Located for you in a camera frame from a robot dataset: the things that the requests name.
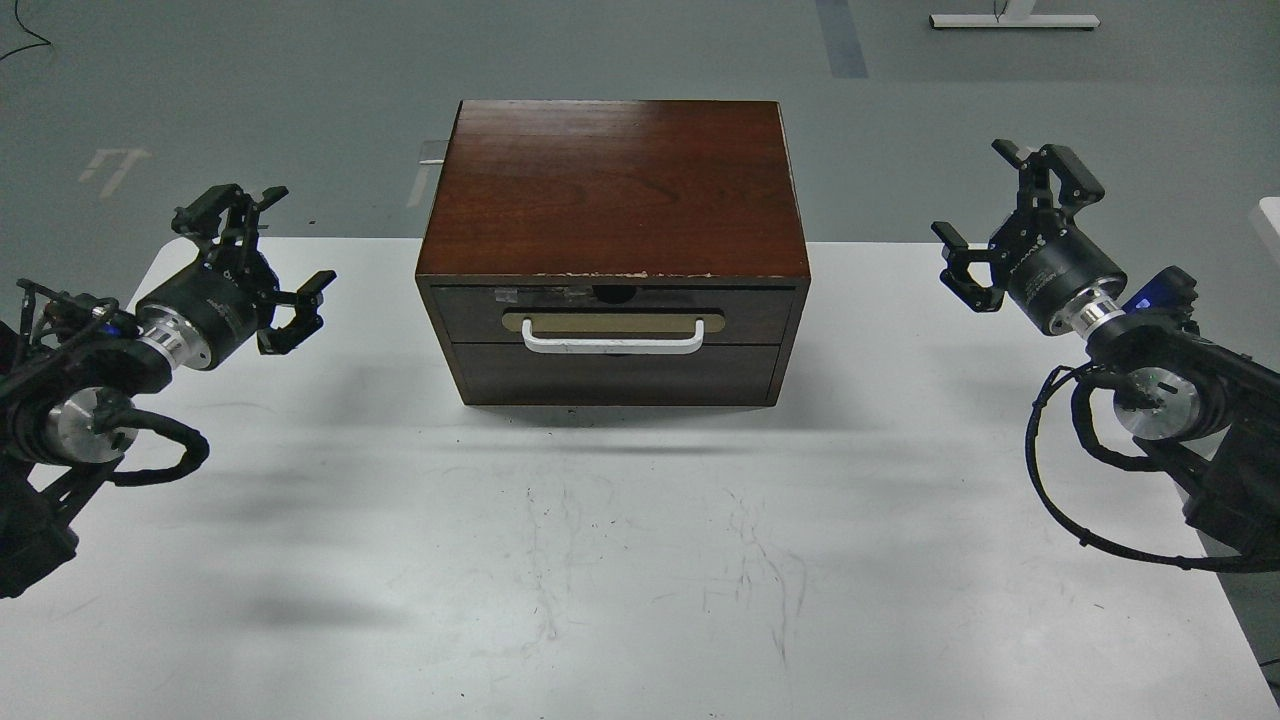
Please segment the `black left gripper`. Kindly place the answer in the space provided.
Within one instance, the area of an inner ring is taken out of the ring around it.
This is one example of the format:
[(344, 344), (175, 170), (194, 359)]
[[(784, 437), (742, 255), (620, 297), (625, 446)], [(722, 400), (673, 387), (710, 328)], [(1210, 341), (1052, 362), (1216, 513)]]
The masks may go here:
[[(212, 370), (255, 333), (261, 355), (287, 355), (323, 328), (323, 291), (338, 274), (320, 270), (296, 291), (280, 291), (259, 251), (261, 214), (288, 193), (275, 186), (255, 199), (238, 184), (215, 184), (175, 209), (172, 229), (196, 245), (197, 265), (183, 268), (136, 305), (140, 341), (172, 369)], [(293, 311), (285, 325), (271, 327), (276, 307)]]

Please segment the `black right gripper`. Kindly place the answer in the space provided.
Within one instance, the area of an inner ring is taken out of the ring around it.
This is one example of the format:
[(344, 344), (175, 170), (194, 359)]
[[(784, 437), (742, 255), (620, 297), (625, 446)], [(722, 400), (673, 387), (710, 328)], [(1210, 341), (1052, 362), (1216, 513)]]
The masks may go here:
[[(932, 222), (943, 246), (940, 281), (974, 313), (998, 311), (1006, 292), (1042, 334), (1065, 334), (1060, 315), (1078, 295), (1102, 290), (1116, 297), (1128, 283), (1075, 222), (1083, 208), (1102, 200), (1105, 187), (1069, 146), (1028, 149), (996, 138), (991, 147), (1018, 172), (1015, 208), (988, 249), (970, 247), (948, 222)], [(972, 275), (974, 264), (992, 269), (992, 284)]]

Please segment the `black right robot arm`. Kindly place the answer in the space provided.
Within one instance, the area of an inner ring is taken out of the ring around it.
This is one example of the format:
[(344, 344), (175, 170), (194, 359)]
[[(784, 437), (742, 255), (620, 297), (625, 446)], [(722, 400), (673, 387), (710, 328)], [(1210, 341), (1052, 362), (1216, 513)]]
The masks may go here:
[[(946, 222), (941, 282), (970, 310), (1011, 299), (1046, 336), (1078, 334), (1088, 361), (1044, 379), (1025, 430), (1030, 483), (1050, 515), (1083, 546), (1120, 559), (1219, 574), (1277, 570), (1277, 373), (1206, 340), (1193, 318), (1196, 279), (1167, 266), (1128, 301), (1126, 274), (1075, 222), (1103, 186), (1068, 146), (993, 150), (1018, 172), (1016, 205), (984, 249)], [(1189, 527), (1228, 546), (1226, 557), (1134, 550), (1070, 519), (1047, 495), (1037, 460), (1041, 418), (1068, 382), (1082, 448), (1124, 471), (1160, 471), (1187, 495)]]

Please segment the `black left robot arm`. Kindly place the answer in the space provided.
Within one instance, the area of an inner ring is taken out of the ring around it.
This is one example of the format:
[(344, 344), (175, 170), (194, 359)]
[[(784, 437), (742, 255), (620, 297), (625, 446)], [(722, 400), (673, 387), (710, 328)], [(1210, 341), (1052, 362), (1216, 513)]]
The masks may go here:
[(215, 184), (178, 208), (172, 228), (196, 258), (134, 310), (19, 281), (19, 325), (3, 328), (4, 598), (76, 556), (72, 521), (102, 486), (174, 482), (209, 457), (198, 430), (137, 407), (137, 396), (160, 392), (179, 368), (210, 372), (250, 340), (284, 355), (323, 327), (323, 291), (337, 274), (284, 291), (259, 250), (260, 217), (287, 193)]

